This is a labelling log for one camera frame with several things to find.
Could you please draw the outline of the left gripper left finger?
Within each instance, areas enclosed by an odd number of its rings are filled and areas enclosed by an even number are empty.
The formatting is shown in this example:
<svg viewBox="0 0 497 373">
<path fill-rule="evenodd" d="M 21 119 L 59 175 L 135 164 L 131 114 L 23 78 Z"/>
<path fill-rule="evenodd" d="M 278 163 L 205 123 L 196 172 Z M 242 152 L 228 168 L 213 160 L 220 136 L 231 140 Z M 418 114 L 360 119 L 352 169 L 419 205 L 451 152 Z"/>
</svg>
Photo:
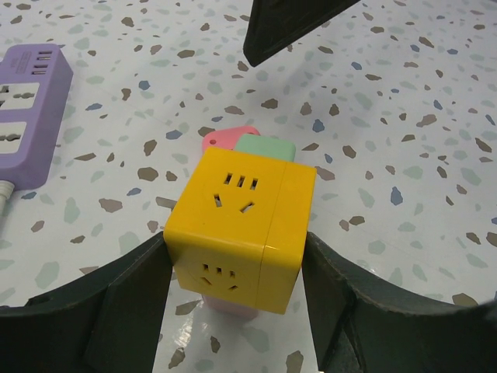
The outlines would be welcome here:
<svg viewBox="0 0 497 373">
<path fill-rule="evenodd" d="M 3 372 L 150 372 L 172 276 L 161 233 L 64 286 L 1 308 Z"/>
</svg>

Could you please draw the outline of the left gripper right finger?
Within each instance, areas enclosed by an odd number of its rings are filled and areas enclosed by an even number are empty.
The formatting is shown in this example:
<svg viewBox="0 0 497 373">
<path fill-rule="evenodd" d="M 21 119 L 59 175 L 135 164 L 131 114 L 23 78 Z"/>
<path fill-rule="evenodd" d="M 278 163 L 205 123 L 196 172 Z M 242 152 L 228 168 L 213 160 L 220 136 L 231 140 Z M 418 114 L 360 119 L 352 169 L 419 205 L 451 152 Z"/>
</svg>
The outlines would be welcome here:
<svg viewBox="0 0 497 373">
<path fill-rule="evenodd" d="M 364 270 L 316 234 L 302 262 L 321 372 L 494 372 L 496 302 L 464 307 Z"/>
</svg>

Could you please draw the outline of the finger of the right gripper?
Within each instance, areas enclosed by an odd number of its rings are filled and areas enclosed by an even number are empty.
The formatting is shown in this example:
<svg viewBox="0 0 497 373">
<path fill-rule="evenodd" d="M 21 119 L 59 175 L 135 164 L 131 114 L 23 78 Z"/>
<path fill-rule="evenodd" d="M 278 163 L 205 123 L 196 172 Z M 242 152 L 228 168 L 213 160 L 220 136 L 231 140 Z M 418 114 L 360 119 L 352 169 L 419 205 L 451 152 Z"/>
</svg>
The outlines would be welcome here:
<svg viewBox="0 0 497 373">
<path fill-rule="evenodd" d="M 243 53 L 258 66 L 358 0 L 255 0 Z"/>
</svg>

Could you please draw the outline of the pink plug adapter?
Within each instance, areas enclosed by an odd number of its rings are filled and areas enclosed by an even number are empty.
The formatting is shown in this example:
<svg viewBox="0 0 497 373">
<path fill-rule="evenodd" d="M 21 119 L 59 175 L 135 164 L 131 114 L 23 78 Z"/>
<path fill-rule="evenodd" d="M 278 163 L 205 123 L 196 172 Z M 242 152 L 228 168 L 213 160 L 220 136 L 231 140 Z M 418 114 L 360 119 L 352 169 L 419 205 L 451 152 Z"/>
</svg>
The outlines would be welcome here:
<svg viewBox="0 0 497 373">
<path fill-rule="evenodd" d="M 260 132 L 249 125 L 211 131 L 203 137 L 202 152 L 205 152 L 211 146 L 232 150 L 244 134 L 260 135 Z"/>
</svg>

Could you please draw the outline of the green plug adapter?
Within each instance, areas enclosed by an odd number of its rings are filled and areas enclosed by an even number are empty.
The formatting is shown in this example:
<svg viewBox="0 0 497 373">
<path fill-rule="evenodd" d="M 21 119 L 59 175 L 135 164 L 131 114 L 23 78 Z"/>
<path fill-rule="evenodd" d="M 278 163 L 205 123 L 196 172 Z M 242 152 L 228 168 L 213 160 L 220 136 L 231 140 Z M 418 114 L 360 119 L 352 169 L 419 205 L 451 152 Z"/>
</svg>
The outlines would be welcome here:
<svg viewBox="0 0 497 373">
<path fill-rule="evenodd" d="M 296 146 L 291 141 L 255 134 L 243 134 L 234 150 L 288 162 L 293 162 L 296 154 Z"/>
</svg>

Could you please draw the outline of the yellow cube socket adapter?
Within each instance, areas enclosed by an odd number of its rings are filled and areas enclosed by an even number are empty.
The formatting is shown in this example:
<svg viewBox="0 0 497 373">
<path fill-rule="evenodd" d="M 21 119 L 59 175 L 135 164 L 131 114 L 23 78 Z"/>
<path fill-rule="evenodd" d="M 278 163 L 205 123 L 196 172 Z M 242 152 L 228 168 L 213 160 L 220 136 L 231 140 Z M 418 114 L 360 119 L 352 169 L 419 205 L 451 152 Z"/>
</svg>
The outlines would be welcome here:
<svg viewBox="0 0 497 373">
<path fill-rule="evenodd" d="M 316 172 L 208 148 L 165 224 L 181 288 L 283 314 L 300 272 Z"/>
</svg>

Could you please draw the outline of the purple power strip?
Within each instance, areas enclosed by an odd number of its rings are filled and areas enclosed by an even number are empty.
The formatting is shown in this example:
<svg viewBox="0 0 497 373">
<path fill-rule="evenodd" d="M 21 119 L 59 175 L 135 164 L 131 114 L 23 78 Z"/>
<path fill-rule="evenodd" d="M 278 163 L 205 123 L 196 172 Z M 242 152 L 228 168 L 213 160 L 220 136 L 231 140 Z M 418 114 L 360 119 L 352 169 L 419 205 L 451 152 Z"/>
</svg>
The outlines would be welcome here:
<svg viewBox="0 0 497 373">
<path fill-rule="evenodd" d="M 56 44 L 10 47 L 1 61 L 1 179 L 16 190 L 47 181 L 73 71 Z"/>
</svg>

